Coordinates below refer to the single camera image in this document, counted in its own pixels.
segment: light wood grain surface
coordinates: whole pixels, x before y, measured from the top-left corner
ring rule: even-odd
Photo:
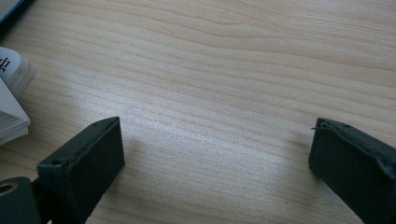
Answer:
[[[396,147],[393,0],[36,0],[0,45],[36,66],[0,179],[120,116],[88,223],[361,223],[308,169],[317,117]]]

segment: small screw hole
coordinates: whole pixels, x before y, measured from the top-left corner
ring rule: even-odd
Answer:
[[[326,122],[320,123],[320,128],[329,128],[329,125]]]
[[[59,164],[61,164],[62,162],[64,162],[64,160],[62,160],[62,159],[57,159],[57,160],[53,161],[51,164],[52,164],[52,165],[59,165]]]
[[[18,183],[16,183],[16,182],[11,182],[11,183],[6,183],[3,185],[0,185],[0,196],[10,193],[17,186],[18,186]]]

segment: black clamp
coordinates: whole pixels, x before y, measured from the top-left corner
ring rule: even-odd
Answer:
[[[124,164],[120,118],[97,121],[40,162],[33,183],[0,182],[0,222],[85,223]]]
[[[309,168],[364,223],[396,223],[395,148],[345,123],[318,119]]]

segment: book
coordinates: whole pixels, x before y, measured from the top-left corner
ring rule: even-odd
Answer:
[[[30,120],[3,79],[0,79],[0,97],[0,145],[3,145],[28,134]]]
[[[35,75],[17,51],[0,47],[0,145],[28,134],[30,120],[18,100]]]
[[[35,67],[17,51],[0,47],[0,78],[18,100],[35,76]]]

